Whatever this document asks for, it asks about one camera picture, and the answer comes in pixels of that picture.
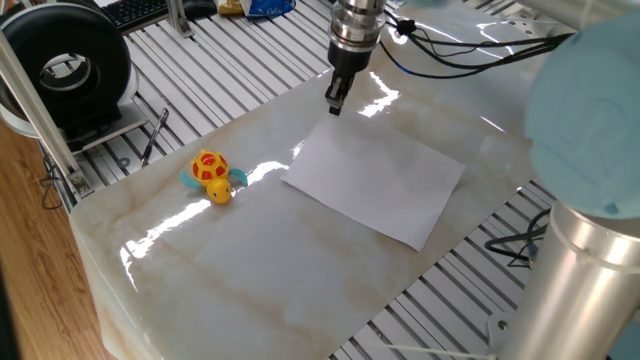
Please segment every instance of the metal pole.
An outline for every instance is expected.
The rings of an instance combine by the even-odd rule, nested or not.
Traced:
[[[169,8],[169,24],[183,37],[193,36],[193,31],[184,13],[182,0],[167,0],[167,7]]]
[[[500,360],[603,360],[640,305],[640,221],[556,202]]]
[[[33,124],[47,152],[51,154],[62,175],[69,179],[76,191],[82,195],[91,191],[78,162],[53,122],[49,111],[25,73],[20,60],[13,52],[9,41],[0,31],[0,76],[13,93],[16,101]]]
[[[518,3],[578,30],[583,29],[582,25],[588,27],[640,9],[639,0],[518,0]]]

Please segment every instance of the black cable reel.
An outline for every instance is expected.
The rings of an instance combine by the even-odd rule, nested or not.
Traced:
[[[99,9],[76,2],[38,5],[7,14],[2,31],[67,139],[120,119],[117,102],[129,83],[131,58]],[[3,81],[0,103],[28,121]]]

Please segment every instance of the white paper sheet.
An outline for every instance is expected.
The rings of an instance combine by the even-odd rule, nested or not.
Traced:
[[[282,180],[422,250],[464,165],[356,113],[326,115]]]

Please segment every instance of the bag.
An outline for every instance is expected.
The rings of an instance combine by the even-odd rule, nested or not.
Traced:
[[[279,16],[296,7],[295,0],[240,0],[246,17]]]
[[[218,14],[220,15],[242,15],[242,4],[240,0],[216,0]]]

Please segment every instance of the keyboard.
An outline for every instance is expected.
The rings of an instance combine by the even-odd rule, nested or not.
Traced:
[[[120,32],[126,32],[169,13],[166,0],[120,0],[100,10]]]

